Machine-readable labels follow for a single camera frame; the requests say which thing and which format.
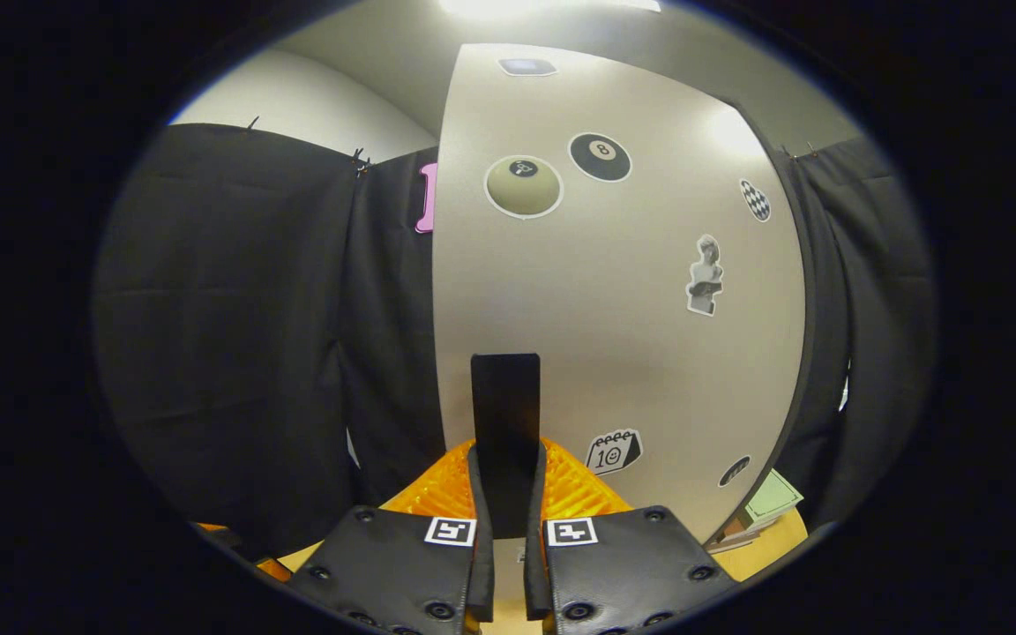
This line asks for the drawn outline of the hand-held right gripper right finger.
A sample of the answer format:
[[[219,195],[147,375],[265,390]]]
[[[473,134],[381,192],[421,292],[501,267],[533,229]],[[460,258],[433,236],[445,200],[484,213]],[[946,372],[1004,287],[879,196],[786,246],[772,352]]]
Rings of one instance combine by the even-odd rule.
[[[524,555],[526,616],[545,634],[646,634],[697,617],[738,583],[666,506],[626,503],[541,439]]]

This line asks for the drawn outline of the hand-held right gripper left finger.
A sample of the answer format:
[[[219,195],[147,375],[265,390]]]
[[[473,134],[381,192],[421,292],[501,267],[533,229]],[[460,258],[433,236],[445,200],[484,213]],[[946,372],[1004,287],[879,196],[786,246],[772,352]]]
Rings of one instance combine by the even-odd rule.
[[[287,586],[375,634],[477,634],[495,555],[473,439],[379,507],[347,511]]]

